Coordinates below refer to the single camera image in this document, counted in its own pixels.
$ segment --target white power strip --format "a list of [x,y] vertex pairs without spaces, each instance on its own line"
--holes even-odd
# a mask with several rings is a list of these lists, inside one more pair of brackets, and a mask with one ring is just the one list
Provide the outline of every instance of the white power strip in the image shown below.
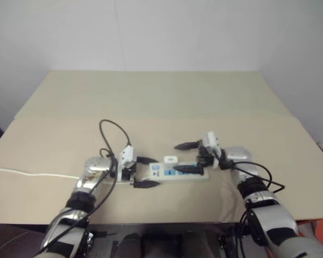
[[[177,165],[193,165],[194,162],[179,162]],[[142,178],[142,180],[152,180],[156,182],[165,181],[192,181],[192,180],[207,180],[209,174],[206,168],[203,169],[203,175],[183,173],[177,170],[165,169],[164,163],[150,163],[149,172]]]

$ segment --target beige tabletop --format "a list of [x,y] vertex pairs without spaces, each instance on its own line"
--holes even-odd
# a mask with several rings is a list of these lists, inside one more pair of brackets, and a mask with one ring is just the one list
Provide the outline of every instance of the beige tabletop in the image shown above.
[[[122,125],[138,155],[157,160],[194,160],[195,150],[173,146],[215,131],[222,147],[244,146],[286,185],[277,196],[296,219],[323,218],[323,155],[259,73],[53,71],[1,138],[0,168],[79,176],[104,147],[101,118]],[[122,133],[104,131],[118,154]],[[244,207],[229,171],[209,173],[207,181],[151,189],[117,185],[92,223],[238,221]],[[0,171],[0,223],[48,224],[74,184]]]

